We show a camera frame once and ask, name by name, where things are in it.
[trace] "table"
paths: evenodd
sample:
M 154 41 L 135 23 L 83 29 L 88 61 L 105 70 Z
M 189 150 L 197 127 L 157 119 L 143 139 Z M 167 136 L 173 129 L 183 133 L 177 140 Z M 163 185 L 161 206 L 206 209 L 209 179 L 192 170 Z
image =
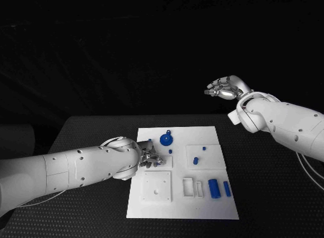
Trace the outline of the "table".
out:
M 238 221 L 127 219 L 131 180 L 111 178 L 68 190 L 46 203 L 17 208 L 3 238 L 324 237 L 324 192 L 307 177 L 295 152 L 269 133 L 252 134 L 233 125 L 228 115 L 70 117 L 49 153 L 99 145 L 117 136 L 135 140 L 140 127 L 212 125 Z M 320 162 L 310 159 L 310 163 L 324 175 Z

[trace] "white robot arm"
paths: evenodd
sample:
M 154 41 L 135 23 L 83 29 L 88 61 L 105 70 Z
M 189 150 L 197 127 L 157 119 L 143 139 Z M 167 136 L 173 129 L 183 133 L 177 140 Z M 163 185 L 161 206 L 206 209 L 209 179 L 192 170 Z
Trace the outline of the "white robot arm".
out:
M 275 141 L 295 152 L 324 162 L 324 115 L 272 95 L 255 92 L 235 76 L 223 77 L 207 85 L 205 94 L 238 99 L 229 113 L 232 123 L 242 123 L 251 133 L 262 130 Z
M 108 145 L 105 142 L 101 146 L 55 154 L 0 160 L 0 217 L 43 195 L 111 177 L 127 180 L 135 175 L 138 166 L 164 164 L 151 141 L 114 139 Z

